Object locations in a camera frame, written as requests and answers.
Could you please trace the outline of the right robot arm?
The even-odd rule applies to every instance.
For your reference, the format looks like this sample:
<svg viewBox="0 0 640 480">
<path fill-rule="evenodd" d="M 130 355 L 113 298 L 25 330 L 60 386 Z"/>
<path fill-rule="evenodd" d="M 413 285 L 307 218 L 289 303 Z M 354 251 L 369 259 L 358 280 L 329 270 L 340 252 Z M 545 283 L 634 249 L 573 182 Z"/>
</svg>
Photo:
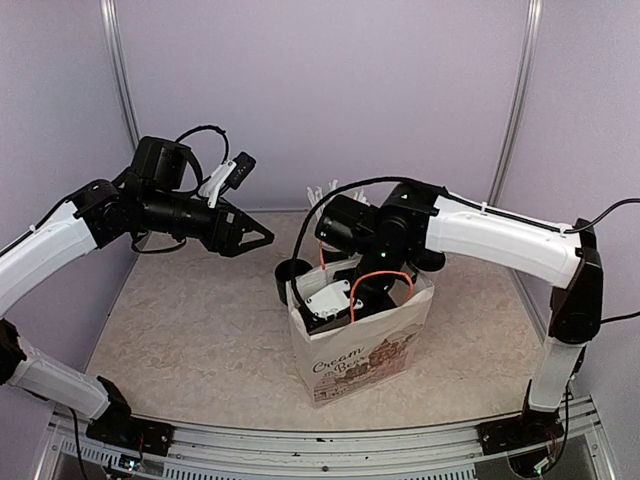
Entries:
<svg viewBox="0 0 640 480">
<path fill-rule="evenodd" d="M 331 191 L 315 205 L 315 236 L 360 260 L 344 289 L 330 284 L 309 299 L 298 282 L 292 293 L 307 326 L 347 314 L 359 320 L 387 304 L 402 268 L 444 267 L 449 253 L 527 273 L 552 287 L 551 318 L 542 357 L 520 414 L 507 420 L 514 438 L 535 442 L 559 420 L 561 401 L 587 344 L 599 333 L 604 271 L 594 227 L 603 220 L 553 223 L 477 203 L 443 186 L 402 176 L 359 180 Z"/>
</svg>

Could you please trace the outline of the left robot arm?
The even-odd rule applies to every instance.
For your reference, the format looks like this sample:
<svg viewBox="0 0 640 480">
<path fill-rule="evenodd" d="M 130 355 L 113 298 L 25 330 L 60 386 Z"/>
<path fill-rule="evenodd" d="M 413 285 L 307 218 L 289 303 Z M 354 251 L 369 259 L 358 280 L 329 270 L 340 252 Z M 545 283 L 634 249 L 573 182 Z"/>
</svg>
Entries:
<svg viewBox="0 0 640 480">
<path fill-rule="evenodd" d="M 267 246 L 273 233 L 224 197 L 256 166 L 246 152 L 223 157 L 209 175 L 191 148 L 145 136 L 131 164 L 115 179 L 94 180 L 59 200 L 38 223 L 1 252 L 1 311 L 53 274 L 94 251 L 130 235 L 131 247 L 150 233 L 170 235 L 181 249 L 187 240 L 234 258 Z M 101 426 L 115 442 L 133 443 L 140 424 L 118 387 L 90 377 L 44 354 L 1 321 L 1 381 L 52 400 Z"/>
</svg>

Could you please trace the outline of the white paper takeout bag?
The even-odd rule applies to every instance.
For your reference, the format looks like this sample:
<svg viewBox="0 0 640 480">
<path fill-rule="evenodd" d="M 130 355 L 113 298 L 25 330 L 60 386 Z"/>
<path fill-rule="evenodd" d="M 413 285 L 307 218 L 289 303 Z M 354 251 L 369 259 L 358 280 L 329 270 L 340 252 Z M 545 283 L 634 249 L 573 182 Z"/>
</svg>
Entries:
<svg viewBox="0 0 640 480">
<path fill-rule="evenodd" d="M 405 267 L 414 286 L 397 280 L 390 289 L 394 308 L 335 328 L 309 334 L 294 297 L 285 284 L 296 370 L 315 408 L 343 399 L 409 368 L 427 322 L 435 286 L 423 272 Z"/>
</svg>

